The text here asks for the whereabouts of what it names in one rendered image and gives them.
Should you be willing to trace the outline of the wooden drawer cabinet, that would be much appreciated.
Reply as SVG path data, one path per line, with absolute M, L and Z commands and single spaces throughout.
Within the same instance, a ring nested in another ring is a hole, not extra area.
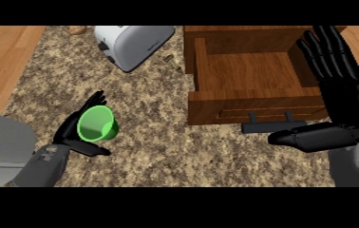
M 186 26 L 184 70 L 199 91 L 317 85 L 295 41 L 310 26 Z

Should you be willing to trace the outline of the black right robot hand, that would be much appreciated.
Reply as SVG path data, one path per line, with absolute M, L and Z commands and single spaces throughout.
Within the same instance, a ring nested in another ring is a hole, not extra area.
M 267 143 L 306 153 L 351 147 L 359 143 L 359 63 L 334 26 L 313 26 L 295 44 L 317 80 L 331 122 L 273 132 Z

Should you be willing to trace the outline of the green cup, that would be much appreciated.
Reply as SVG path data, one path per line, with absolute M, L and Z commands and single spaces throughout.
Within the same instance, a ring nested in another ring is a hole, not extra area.
M 119 126 L 111 108 L 97 105 L 87 109 L 77 123 L 79 139 L 90 143 L 112 140 L 118 132 Z

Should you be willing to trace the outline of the wooden drawer front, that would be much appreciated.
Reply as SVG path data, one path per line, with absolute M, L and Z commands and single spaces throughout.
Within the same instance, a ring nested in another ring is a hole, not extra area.
M 280 122 L 289 112 L 297 121 L 328 117 L 316 87 L 270 88 L 187 93 L 187 124 L 243 124 L 249 114 L 263 122 Z

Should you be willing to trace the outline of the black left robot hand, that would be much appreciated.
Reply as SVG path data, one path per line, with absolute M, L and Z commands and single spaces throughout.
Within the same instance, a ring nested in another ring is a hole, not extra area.
M 65 119 L 56 130 L 51 142 L 53 144 L 62 144 L 68 146 L 72 151 L 88 157 L 94 157 L 97 155 L 111 155 L 111 151 L 106 148 L 97 146 L 90 142 L 82 141 L 77 134 L 77 124 L 79 121 L 79 117 L 84 112 L 97 105 L 106 105 L 102 90 L 91 95 L 81 108 L 69 114 L 68 118 Z

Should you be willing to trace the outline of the white toaster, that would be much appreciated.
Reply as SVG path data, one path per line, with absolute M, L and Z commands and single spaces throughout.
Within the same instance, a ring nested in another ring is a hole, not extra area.
M 174 35 L 173 26 L 96 26 L 99 50 L 109 62 L 130 72 Z

